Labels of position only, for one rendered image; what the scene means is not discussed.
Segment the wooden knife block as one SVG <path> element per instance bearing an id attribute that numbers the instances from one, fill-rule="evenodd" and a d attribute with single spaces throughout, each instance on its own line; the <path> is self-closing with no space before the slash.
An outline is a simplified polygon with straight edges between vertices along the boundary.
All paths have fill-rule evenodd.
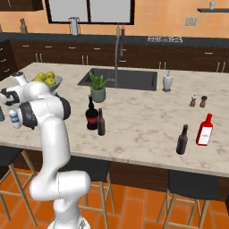
<path id="1" fill-rule="evenodd" d="M 28 30 L 27 30 L 27 26 L 25 24 L 25 19 L 24 18 L 21 18 L 20 19 L 20 24 L 21 24 L 21 26 L 20 26 L 21 33 L 22 34 L 27 34 L 28 33 Z"/>

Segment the dark-topped pepper shaker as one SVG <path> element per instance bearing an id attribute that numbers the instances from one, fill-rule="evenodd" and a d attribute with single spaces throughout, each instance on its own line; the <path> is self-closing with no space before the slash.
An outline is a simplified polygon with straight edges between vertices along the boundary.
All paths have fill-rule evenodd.
<path id="1" fill-rule="evenodd" d="M 199 104 L 200 107 L 204 108 L 206 105 L 206 101 L 207 101 L 208 97 L 207 96 L 202 96 L 201 97 L 201 102 Z"/>

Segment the red bottle white label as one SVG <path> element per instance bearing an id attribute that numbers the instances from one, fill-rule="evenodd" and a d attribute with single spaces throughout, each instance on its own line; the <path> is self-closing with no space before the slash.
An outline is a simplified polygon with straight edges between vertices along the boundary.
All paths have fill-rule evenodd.
<path id="1" fill-rule="evenodd" d="M 207 146 L 213 130 L 213 124 L 211 122 L 212 114 L 208 114 L 204 122 L 200 124 L 198 135 L 196 138 L 196 144 L 199 146 Z"/>

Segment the grey wall socket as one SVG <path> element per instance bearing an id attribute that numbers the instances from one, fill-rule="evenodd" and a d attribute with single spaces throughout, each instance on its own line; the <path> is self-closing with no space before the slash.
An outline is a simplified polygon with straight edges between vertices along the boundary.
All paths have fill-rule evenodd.
<path id="1" fill-rule="evenodd" d="M 185 25 L 186 26 L 195 26 L 197 23 L 197 18 L 196 17 L 187 17 L 185 20 Z"/>

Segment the white soap dispenser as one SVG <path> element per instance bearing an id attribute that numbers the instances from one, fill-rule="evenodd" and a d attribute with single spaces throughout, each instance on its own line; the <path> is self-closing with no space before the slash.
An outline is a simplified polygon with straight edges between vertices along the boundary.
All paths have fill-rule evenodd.
<path id="1" fill-rule="evenodd" d="M 164 77 L 163 77 L 163 90 L 164 91 L 170 91 L 171 86 L 173 83 L 173 76 L 168 72 Z"/>

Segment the grey tall tap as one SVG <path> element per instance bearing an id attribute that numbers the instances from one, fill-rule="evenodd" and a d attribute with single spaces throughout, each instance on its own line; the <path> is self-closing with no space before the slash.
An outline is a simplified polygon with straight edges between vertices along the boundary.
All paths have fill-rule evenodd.
<path id="1" fill-rule="evenodd" d="M 118 55 L 123 56 L 123 36 L 116 37 L 114 50 L 114 86 L 118 88 Z"/>

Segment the black bottle red label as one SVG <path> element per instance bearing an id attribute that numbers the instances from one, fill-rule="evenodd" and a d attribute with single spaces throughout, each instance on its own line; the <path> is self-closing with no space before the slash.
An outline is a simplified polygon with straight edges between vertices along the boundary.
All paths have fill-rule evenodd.
<path id="1" fill-rule="evenodd" d="M 89 96 L 89 108 L 85 113 L 87 118 L 87 128 L 96 130 L 98 128 L 98 110 L 94 107 L 92 96 Z"/>

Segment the dark brown glass bottle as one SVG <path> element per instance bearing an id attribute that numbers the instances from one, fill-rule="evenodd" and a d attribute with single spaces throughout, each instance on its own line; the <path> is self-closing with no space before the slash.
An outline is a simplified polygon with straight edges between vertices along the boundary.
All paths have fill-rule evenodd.
<path id="1" fill-rule="evenodd" d="M 176 146 L 176 153 L 179 155 L 183 155 L 185 152 L 186 145 L 188 142 L 187 131 L 188 131 L 188 125 L 185 124 L 183 126 L 182 133 L 178 138 L 177 146 Z"/>
<path id="2" fill-rule="evenodd" d="M 104 136 L 106 133 L 105 129 L 105 119 L 103 117 L 102 109 L 98 109 L 98 135 Z"/>

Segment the black-framed window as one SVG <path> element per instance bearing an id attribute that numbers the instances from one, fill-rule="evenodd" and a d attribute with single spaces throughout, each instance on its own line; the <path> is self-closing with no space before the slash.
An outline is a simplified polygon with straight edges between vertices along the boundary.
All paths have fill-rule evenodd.
<path id="1" fill-rule="evenodd" d="M 134 24 L 135 0 L 45 0 L 49 23 Z"/>

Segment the green plant in pot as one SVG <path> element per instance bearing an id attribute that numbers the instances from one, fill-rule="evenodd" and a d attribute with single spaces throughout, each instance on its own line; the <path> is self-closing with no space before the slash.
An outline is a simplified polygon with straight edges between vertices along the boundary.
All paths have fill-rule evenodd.
<path id="1" fill-rule="evenodd" d="M 92 99 L 96 103 L 101 103 L 106 99 L 106 83 L 108 79 L 104 79 L 104 76 L 96 76 L 93 72 L 89 73 L 89 77 L 92 81 L 90 85 L 90 94 Z"/>

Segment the white plastic bottle blue label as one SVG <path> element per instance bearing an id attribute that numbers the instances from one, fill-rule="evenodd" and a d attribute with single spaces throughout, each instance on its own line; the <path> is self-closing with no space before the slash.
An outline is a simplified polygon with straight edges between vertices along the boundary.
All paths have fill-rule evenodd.
<path id="1" fill-rule="evenodd" d="M 20 129 L 21 128 L 21 122 L 20 122 L 18 113 L 14 109 L 12 109 L 9 112 L 9 115 L 10 115 L 10 118 L 11 118 L 11 121 L 12 121 L 12 124 L 13 124 L 13 127 L 15 129 Z"/>

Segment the black-seated wooden stool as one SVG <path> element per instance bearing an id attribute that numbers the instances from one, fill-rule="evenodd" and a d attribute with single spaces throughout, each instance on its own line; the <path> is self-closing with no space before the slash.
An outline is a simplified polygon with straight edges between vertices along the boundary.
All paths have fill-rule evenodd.
<path id="1" fill-rule="evenodd" d="M 71 171 L 71 170 L 80 170 L 80 171 L 87 172 L 90 176 L 90 180 L 92 182 L 98 183 L 98 185 L 92 184 L 91 187 L 93 189 L 100 190 L 102 207 L 101 208 L 90 207 L 88 202 L 88 195 L 85 194 L 84 195 L 85 206 L 79 206 L 79 209 L 102 213 L 104 216 L 105 229 L 108 229 L 107 213 L 106 213 L 107 197 L 111 198 L 113 213 L 115 213 L 115 202 L 114 202 L 113 190 L 112 190 L 110 173 L 109 173 L 110 164 L 111 162 L 107 160 L 71 156 L 70 161 L 63 168 L 64 172 Z"/>
<path id="2" fill-rule="evenodd" d="M 26 174 L 19 172 L 17 173 L 14 167 L 14 160 L 19 156 L 22 155 L 26 164 L 28 165 L 31 173 Z M 13 196 L 13 197 L 19 197 L 23 199 L 23 202 L 30 214 L 30 218 L 35 226 L 37 225 L 36 219 L 33 215 L 33 212 L 31 210 L 29 201 L 27 199 L 27 196 L 25 194 L 25 189 L 30 183 L 30 181 L 37 175 L 36 170 L 33 166 L 33 164 L 30 161 L 30 158 L 27 154 L 27 152 L 22 148 L 13 148 L 13 147 L 6 147 L 6 146 L 0 146 L 0 166 L 2 167 L 8 167 L 8 172 L 0 179 L 0 185 L 4 182 L 4 180 L 11 174 L 13 176 L 13 179 L 17 185 L 17 188 L 19 192 L 11 192 L 11 191 L 4 191 L 0 188 L 0 202 L 2 203 L 4 207 L 4 212 L 7 216 L 8 220 L 11 220 L 10 213 L 8 211 L 8 208 L 6 206 L 4 196 Z"/>
<path id="3" fill-rule="evenodd" d="M 220 199 L 221 193 L 215 176 L 169 170 L 168 188 L 157 222 L 160 221 L 163 210 L 165 210 L 163 229 L 168 229 L 169 226 L 180 229 L 202 229 L 209 202 Z M 170 221 L 176 202 L 192 205 L 191 216 L 187 225 Z"/>

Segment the dark wall shelf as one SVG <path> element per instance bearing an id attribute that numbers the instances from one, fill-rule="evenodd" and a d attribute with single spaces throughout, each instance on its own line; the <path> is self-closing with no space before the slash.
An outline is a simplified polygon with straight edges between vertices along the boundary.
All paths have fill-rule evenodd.
<path id="1" fill-rule="evenodd" d="M 200 13 L 229 13 L 229 8 L 198 8 L 197 11 Z"/>

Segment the dark wooden drawer unit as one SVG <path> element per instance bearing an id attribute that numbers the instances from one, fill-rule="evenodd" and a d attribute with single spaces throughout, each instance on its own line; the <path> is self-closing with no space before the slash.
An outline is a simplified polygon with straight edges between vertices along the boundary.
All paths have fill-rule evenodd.
<path id="1" fill-rule="evenodd" d="M 0 42 L 0 81 L 18 70 L 9 40 Z"/>

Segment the white electric kettle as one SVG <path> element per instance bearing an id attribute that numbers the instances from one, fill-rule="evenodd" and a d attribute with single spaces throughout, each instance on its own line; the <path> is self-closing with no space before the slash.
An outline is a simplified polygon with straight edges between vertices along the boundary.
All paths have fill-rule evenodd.
<path id="1" fill-rule="evenodd" d="M 79 36 L 80 35 L 80 18 L 79 17 L 70 17 L 69 18 L 69 22 L 70 22 L 70 32 L 75 35 L 75 36 Z"/>

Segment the grey fruit bowl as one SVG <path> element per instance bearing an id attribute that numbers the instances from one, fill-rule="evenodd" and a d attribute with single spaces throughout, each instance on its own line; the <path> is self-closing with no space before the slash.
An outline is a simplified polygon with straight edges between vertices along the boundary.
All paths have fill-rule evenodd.
<path id="1" fill-rule="evenodd" d="M 61 82 L 63 81 L 63 78 L 60 76 L 55 76 L 55 85 L 48 87 L 46 85 L 46 79 L 43 80 L 43 82 L 39 81 L 31 81 L 30 82 L 30 91 L 33 92 L 35 95 L 46 95 L 46 94 L 55 94 L 55 90 L 60 86 Z"/>

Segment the dark sink basin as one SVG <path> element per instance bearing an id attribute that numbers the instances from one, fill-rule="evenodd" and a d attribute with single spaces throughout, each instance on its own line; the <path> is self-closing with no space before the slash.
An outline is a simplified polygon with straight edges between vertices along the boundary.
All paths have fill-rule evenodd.
<path id="1" fill-rule="evenodd" d="M 92 84 L 89 77 L 90 72 L 95 76 L 103 75 L 104 80 L 108 79 L 107 88 L 113 88 L 118 82 L 119 89 L 157 90 L 157 72 L 118 70 L 118 76 L 115 77 L 114 69 L 91 68 L 79 81 L 79 85 L 89 86 Z"/>

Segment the dark wooden cupboard run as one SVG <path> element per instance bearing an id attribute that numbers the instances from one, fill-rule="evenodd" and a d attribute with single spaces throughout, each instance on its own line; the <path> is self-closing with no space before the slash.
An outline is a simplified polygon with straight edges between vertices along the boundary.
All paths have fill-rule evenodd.
<path id="1" fill-rule="evenodd" d="M 115 45 L 12 41 L 18 68 L 31 63 L 115 66 Z M 119 67 L 229 73 L 229 48 L 123 45 Z"/>

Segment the hob with white grates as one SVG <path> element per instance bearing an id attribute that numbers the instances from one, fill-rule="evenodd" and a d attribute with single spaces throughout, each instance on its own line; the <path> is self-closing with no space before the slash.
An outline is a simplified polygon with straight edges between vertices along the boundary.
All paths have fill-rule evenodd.
<path id="1" fill-rule="evenodd" d="M 182 37 L 177 37 L 177 36 L 148 36 L 148 42 L 153 42 L 153 43 L 182 43 Z"/>

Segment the dark wooden wall cupboard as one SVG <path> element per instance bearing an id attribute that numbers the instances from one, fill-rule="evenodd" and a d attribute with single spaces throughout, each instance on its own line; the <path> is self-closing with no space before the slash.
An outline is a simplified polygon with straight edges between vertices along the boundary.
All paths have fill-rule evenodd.
<path id="1" fill-rule="evenodd" d="M 35 12 L 42 9 L 42 0 L 0 0 L 0 12 Z"/>

